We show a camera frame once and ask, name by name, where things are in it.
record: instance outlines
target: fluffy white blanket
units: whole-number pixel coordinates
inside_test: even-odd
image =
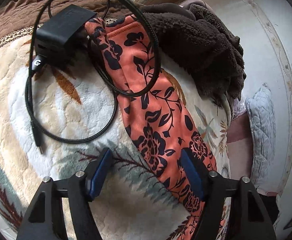
[[[24,101],[29,43],[30,36],[24,36],[0,48],[0,215],[16,232],[44,176],[68,178],[107,146],[115,152],[115,165],[100,196],[90,205],[103,239],[182,239],[183,221],[189,213],[156,178],[149,178],[150,170],[127,135],[120,110],[107,132],[91,143],[69,145],[45,136],[44,154],[40,154]],[[229,177],[227,100],[218,107],[211,99],[201,98],[193,79],[164,54],[162,68],[210,145],[218,172]],[[35,115],[56,135],[88,137],[111,116],[112,93],[84,53],[78,53],[64,72],[48,66],[35,80]],[[69,239],[76,239],[68,203],[63,204]],[[229,210],[226,200],[226,223],[218,239],[225,236]]]

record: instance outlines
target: pink fabric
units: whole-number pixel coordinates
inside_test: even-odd
[[[85,29],[102,51],[106,70],[116,87],[130,92],[142,90],[154,70],[150,40],[142,25],[133,16],[109,26],[97,18],[86,22]],[[118,95],[118,102],[126,131],[142,157],[163,186],[190,212],[179,237],[189,240],[204,203],[190,188],[180,154],[183,148],[190,148],[208,170],[217,170],[209,146],[162,73],[150,92],[139,98]]]

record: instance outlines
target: plastic bag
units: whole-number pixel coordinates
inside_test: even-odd
[[[246,100],[245,96],[241,94],[241,100],[239,101],[237,98],[233,102],[233,119],[236,119],[239,116],[243,115],[245,112],[247,112],[245,100]]]

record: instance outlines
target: white wall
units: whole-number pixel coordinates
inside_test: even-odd
[[[292,146],[287,132],[291,130],[289,120],[292,119],[291,110],[288,109],[290,97],[287,96],[289,93],[286,91],[288,87],[286,81],[282,78],[283,70],[274,53],[276,44],[267,33],[267,27],[265,28],[260,21],[259,13],[265,15],[274,27],[292,69],[292,7],[286,0],[252,0],[259,10],[252,9],[248,0],[204,1],[235,35],[241,37],[247,73],[244,93],[253,95],[264,81],[270,83],[272,88],[277,128],[275,158],[277,167],[273,168],[269,185],[265,185],[265,189],[266,191],[271,188],[279,189],[280,184],[285,184],[282,178],[285,176],[284,168],[289,167],[290,158],[287,149]],[[275,224],[278,240],[285,239],[292,231],[292,228],[283,230],[292,218],[292,166],[280,198],[280,209],[281,215]]]

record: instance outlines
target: pillow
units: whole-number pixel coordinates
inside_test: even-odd
[[[266,84],[246,99],[247,113],[253,141],[251,182],[255,187],[263,184],[274,158],[276,125],[271,91]]]

